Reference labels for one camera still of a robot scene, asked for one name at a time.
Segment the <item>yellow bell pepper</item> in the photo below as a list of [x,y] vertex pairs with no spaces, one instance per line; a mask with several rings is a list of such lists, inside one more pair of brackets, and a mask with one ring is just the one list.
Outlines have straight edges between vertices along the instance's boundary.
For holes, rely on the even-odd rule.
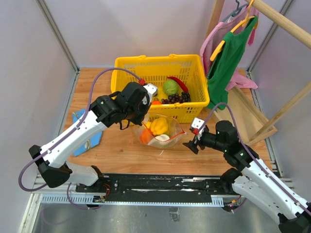
[[168,122],[163,117],[155,119],[150,126],[150,130],[153,133],[153,135],[164,134],[168,130],[168,128],[169,128]]

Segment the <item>clear zip top bag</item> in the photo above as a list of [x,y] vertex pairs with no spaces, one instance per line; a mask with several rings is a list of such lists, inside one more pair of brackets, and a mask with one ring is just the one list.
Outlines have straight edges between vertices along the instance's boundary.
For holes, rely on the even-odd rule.
[[176,119],[156,113],[148,113],[133,131],[141,144],[159,149],[174,146],[187,134]]

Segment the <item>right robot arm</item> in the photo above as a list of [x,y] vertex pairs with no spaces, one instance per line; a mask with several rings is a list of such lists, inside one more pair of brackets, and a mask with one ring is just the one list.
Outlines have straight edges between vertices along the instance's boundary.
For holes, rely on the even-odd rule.
[[197,154],[206,147],[223,152],[231,168],[221,176],[220,188],[225,194],[236,193],[251,201],[277,224],[283,233],[311,231],[311,203],[291,190],[245,145],[230,121],[216,123],[210,133],[202,119],[195,118],[190,127],[194,138],[185,143]]

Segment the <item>orange fruit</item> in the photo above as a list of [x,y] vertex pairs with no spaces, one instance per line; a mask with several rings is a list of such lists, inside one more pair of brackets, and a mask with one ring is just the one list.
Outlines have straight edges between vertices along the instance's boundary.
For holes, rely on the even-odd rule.
[[149,129],[143,129],[140,136],[139,140],[142,144],[148,145],[148,143],[153,139],[153,134]]

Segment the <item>green sugar apple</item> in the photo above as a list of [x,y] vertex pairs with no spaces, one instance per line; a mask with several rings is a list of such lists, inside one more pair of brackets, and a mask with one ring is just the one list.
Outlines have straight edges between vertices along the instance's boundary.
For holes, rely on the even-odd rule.
[[162,148],[169,148],[170,147],[170,143],[169,142],[161,142],[160,143]]

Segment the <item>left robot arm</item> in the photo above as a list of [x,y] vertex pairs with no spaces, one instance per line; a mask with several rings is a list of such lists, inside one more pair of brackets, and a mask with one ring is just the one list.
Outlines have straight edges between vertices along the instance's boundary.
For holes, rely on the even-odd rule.
[[33,145],[29,153],[47,186],[56,188],[70,182],[82,184],[91,192],[101,191],[104,176],[96,166],[80,166],[67,159],[91,137],[113,124],[127,120],[141,126],[156,94],[157,87],[150,83],[130,82],[122,91],[97,97],[82,117],[50,143]]

